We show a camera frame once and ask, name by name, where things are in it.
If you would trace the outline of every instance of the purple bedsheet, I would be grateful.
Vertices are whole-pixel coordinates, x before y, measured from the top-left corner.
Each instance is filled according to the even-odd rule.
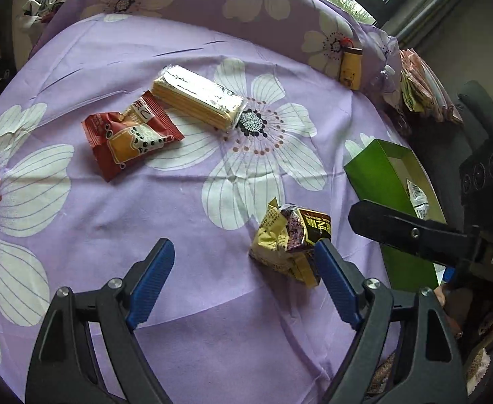
[[[379,246],[348,224],[357,197],[343,165],[371,138],[398,137],[363,94],[283,52],[164,18],[67,20],[76,5],[61,9],[54,22],[65,26],[0,97],[0,374],[23,398],[57,287],[98,288],[167,237],[175,266],[136,335],[172,400],[315,402],[354,333],[323,284],[307,290],[251,261],[248,248],[277,197],[328,213],[342,256],[387,283]],[[124,110],[168,64],[248,97],[259,114],[251,125],[267,137],[169,110],[184,141],[106,183],[81,121]],[[121,395],[93,334],[105,381]]]

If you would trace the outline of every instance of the blue gripper pad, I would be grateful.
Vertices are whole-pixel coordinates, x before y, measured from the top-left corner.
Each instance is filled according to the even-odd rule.
[[[359,314],[358,294],[344,274],[342,265],[347,263],[329,240],[318,241],[314,247],[317,270],[325,283],[334,306],[342,320],[356,330],[363,318]]]
[[[129,315],[126,318],[127,326],[131,331],[149,318],[174,261],[174,244],[166,240],[131,294]]]

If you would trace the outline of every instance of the green paper box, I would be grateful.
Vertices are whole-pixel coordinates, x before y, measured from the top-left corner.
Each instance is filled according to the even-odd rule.
[[[360,199],[368,199],[416,217],[407,193],[407,179],[428,198],[428,220],[446,223],[434,190],[412,150],[376,139],[345,167]],[[381,246],[386,272],[395,290],[416,291],[438,286],[433,263],[388,246]]]

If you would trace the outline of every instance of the clothes pile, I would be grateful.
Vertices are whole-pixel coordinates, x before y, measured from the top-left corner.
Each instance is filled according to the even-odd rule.
[[[37,44],[44,28],[67,0],[28,0],[17,17],[19,29],[29,36],[32,45]]]

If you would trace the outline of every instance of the snack wrapper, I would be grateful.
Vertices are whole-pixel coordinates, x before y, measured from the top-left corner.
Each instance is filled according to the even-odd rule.
[[[279,206],[273,199],[248,255],[311,288],[320,282],[313,252],[321,238],[331,238],[328,215],[290,203]]]
[[[223,131],[237,125],[247,104],[245,98],[178,65],[169,65],[160,72],[151,93]]]
[[[149,91],[124,113],[93,114],[82,126],[106,182],[149,152],[184,138]]]
[[[360,89],[362,50],[344,47],[340,67],[340,83],[352,90]]]
[[[417,217],[424,220],[428,215],[428,196],[422,189],[407,179],[407,193]]]

